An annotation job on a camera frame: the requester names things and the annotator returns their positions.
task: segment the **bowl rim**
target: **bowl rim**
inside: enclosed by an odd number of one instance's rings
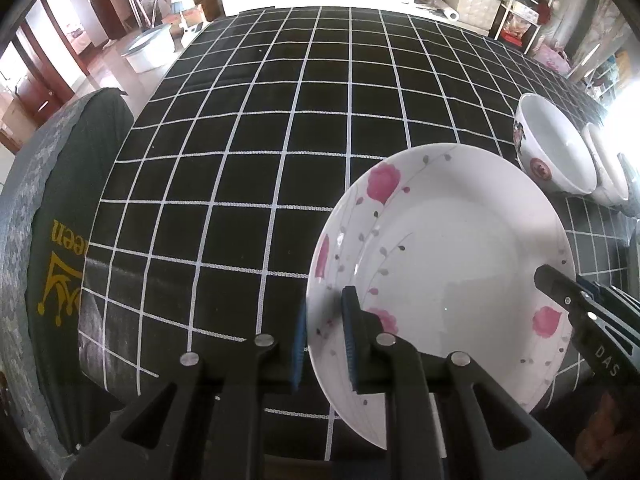
[[[605,192],[607,199],[611,202],[615,202],[615,200],[612,200],[609,196],[613,193],[616,194],[615,198],[622,202],[629,200],[629,186],[626,182],[622,164],[620,164],[620,161],[610,149],[606,138],[602,134],[602,128],[595,123],[589,122],[584,125],[581,134],[587,144],[587,148],[591,151],[590,143],[593,147],[593,153],[591,153],[591,156],[596,163],[596,172],[602,181],[601,185],[596,187],[594,192],[597,191],[598,188],[603,188],[603,192]],[[607,165],[617,165],[617,167],[620,168],[620,174],[617,177],[615,175],[612,176],[611,172],[607,169]],[[610,184],[607,189],[605,189],[605,182]]]
[[[551,182],[554,182],[556,184],[556,186],[560,187],[561,190],[570,192],[570,193],[574,193],[574,194],[581,194],[581,195],[588,195],[591,194],[598,185],[598,175],[596,172],[596,168],[593,164],[593,159],[591,158],[591,153],[589,151],[589,149],[587,148],[586,143],[584,142],[584,139],[582,138],[580,132],[578,131],[578,129],[573,125],[573,123],[569,120],[569,118],[564,114],[564,112],[558,108],[555,104],[553,104],[549,99],[542,97],[539,94],[535,94],[533,92],[526,92],[524,94],[522,94],[520,96],[520,100],[518,101],[518,108],[516,110],[516,115],[515,115],[515,119],[517,119],[518,116],[520,116],[520,118],[524,119],[524,111],[522,110],[522,104],[525,101],[531,101],[532,99],[536,99],[536,100],[543,100],[544,102],[546,102],[548,105],[550,105],[551,107],[555,108],[561,115],[562,117],[565,118],[566,123],[571,126],[571,130],[575,131],[575,139],[579,140],[578,145],[582,145],[584,147],[584,155],[586,155],[584,157],[585,160],[590,160],[591,161],[591,168],[593,171],[588,171],[587,172],[590,174],[588,176],[586,176],[586,180],[592,180],[592,186],[587,187],[586,189],[582,188],[581,186],[579,186],[578,184],[576,184],[575,182],[573,182],[572,180],[570,180],[563,171],[561,171],[558,167],[558,165],[553,161],[553,159],[545,152],[545,150],[542,149],[542,146],[540,146],[540,143],[538,142],[538,140],[536,139],[536,136],[533,134],[533,132],[531,131],[531,128],[529,127],[529,125],[523,120],[523,121],[518,121],[522,124],[523,127],[525,127],[527,129],[527,133],[530,134],[530,136],[526,139],[526,143],[529,143],[529,139],[530,141],[532,141],[533,145],[535,145],[536,147],[536,151],[542,155],[542,158],[545,160],[545,162],[551,167],[552,169],[552,175],[559,175],[561,176],[560,181],[558,181],[558,178],[556,176],[553,176],[551,179]],[[571,158],[571,160],[573,160],[574,162],[576,162],[576,166],[578,166],[579,168],[583,167],[584,165],[580,164],[580,158],[577,158],[575,156],[575,152],[574,150],[565,150],[565,152],[568,154],[569,158]]]
[[[129,57],[129,56],[132,56],[133,54],[140,52],[143,48],[149,46],[149,43],[155,40],[162,32],[168,31],[170,28],[171,28],[170,23],[163,23],[162,25],[158,25],[157,27],[150,28],[149,30],[142,32],[141,34],[135,36],[134,38],[131,38],[129,43],[127,43],[127,46],[123,49],[120,56]],[[144,41],[134,46],[140,40],[144,40]]]

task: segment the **grid pattern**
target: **grid pattern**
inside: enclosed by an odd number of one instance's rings
[[[516,164],[523,92],[577,128],[604,109],[500,43],[367,9],[250,11],[186,49],[140,114],[105,186],[79,321],[85,373],[123,400],[193,350],[214,366],[255,333],[292,343],[311,254],[348,187],[411,146],[460,142]],[[578,271],[626,290],[628,221],[551,197]],[[340,460],[380,450],[334,413],[305,355],[294,396],[266,401],[266,452]],[[569,345],[540,407],[590,371]]]

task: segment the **white plate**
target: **white plate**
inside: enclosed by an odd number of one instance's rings
[[[308,346],[340,417],[386,446],[382,394],[351,390],[340,292],[421,352],[469,352],[526,410],[542,398],[571,335],[566,312],[536,289],[551,264],[575,279],[545,195],[509,162],[460,144],[428,144],[380,162],[334,208],[306,288]]]

